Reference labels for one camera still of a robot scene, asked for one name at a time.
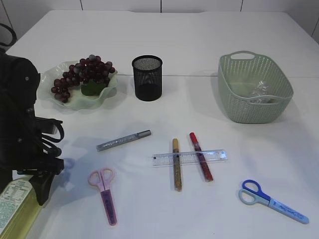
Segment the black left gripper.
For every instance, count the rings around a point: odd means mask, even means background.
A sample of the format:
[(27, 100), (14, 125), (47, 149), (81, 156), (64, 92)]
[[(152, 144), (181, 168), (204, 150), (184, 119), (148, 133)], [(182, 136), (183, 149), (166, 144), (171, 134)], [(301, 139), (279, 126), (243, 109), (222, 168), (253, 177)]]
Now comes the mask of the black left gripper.
[[(37, 149), (16, 149), (11, 151), (11, 169), (19, 174), (35, 174), (29, 182), (35, 190), (38, 204), (43, 206), (49, 198), (54, 175), (64, 169), (64, 160)], [(42, 172), (49, 173), (36, 176)]]

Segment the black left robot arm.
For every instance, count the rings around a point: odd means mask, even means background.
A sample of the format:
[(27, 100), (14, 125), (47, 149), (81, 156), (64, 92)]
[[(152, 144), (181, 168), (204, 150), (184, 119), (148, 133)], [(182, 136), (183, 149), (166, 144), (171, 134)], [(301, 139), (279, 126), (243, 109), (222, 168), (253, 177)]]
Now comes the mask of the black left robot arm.
[(0, 55), (0, 189), (12, 172), (31, 176), (39, 205), (49, 198), (54, 177), (64, 169), (62, 121), (36, 117), (34, 104), (40, 83), (36, 67), (22, 57)]

